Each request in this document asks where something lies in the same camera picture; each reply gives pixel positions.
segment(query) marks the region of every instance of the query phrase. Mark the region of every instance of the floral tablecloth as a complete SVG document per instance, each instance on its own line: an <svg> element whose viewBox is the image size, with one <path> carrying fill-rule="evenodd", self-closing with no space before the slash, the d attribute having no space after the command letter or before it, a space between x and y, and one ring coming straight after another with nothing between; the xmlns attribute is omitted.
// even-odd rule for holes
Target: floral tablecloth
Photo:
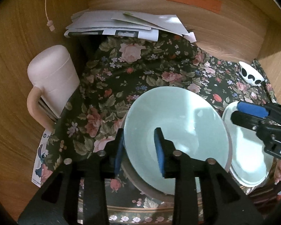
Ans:
<svg viewBox="0 0 281 225"><path fill-rule="evenodd" d="M188 89L209 102L222 115L233 101L264 104L275 101L274 92L257 60L252 66L265 78L261 87L247 84L238 63L219 60L184 38L161 33L158 42L109 36L89 61L80 85L69 99L47 144L42 182L65 158L89 158L113 140L123 117L144 92L161 86ZM147 196L123 171L106 180L108 216L115 223L170 223L173 204ZM80 216L83 208L83 180ZM246 194L252 188L242 186ZM199 217L203 219L198 196Z"/></svg>

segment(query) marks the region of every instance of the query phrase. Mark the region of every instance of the small white bowl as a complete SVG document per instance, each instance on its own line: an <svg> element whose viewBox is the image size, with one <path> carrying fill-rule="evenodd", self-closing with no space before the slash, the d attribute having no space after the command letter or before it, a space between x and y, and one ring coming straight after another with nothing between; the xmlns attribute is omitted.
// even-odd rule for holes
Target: small white bowl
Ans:
<svg viewBox="0 0 281 225"><path fill-rule="evenodd" d="M262 75L252 66L247 63L239 61L239 73L242 78L252 86L261 86L264 81Z"/></svg>

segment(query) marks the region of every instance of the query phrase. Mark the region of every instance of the stack of papers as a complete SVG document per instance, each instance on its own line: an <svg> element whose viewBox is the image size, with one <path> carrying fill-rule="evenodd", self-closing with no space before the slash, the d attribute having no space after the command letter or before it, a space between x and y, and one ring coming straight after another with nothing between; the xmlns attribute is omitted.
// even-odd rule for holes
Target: stack of papers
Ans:
<svg viewBox="0 0 281 225"><path fill-rule="evenodd" d="M163 30L196 42L194 33L189 33L176 15L87 9L73 14L71 19L73 23L66 27L65 37L101 34L157 41L158 31Z"/></svg>

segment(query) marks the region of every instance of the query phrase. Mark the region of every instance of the mug handle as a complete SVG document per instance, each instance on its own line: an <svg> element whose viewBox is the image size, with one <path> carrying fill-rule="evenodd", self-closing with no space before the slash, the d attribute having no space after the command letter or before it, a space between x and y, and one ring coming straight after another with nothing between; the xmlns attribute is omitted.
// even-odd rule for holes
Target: mug handle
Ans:
<svg viewBox="0 0 281 225"><path fill-rule="evenodd" d="M54 122L42 111L39 106L39 99L42 96L42 90L34 86L27 97L27 109L30 115L45 129L52 132L54 129Z"/></svg>

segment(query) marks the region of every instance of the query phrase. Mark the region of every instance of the blue foam pad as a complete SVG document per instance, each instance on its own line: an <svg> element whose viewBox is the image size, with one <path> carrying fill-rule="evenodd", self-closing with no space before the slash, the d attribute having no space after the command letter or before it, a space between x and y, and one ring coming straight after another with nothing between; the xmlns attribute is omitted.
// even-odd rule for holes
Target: blue foam pad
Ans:
<svg viewBox="0 0 281 225"><path fill-rule="evenodd" d="M248 102L240 101L237 104L237 109L242 113L247 113L260 118L266 118L268 116L268 111L264 107Z"/></svg>
<svg viewBox="0 0 281 225"><path fill-rule="evenodd" d="M159 170L164 177L164 153L161 147L161 142L158 138L157 130L155 129L154 131L154 142L155 142L155 149L156 149L156 154L157 154L157 160L158 160L158 165L159 165Z"/></svg>
<svg viewBox="0 0 281 225"><path fill-rule="evenodd" d="M123 150L124 150L124 132L122 132L122 134L121 134L119 147L117 150L116 158L114 160L114 174L115 175L120 173Z"/></svg>

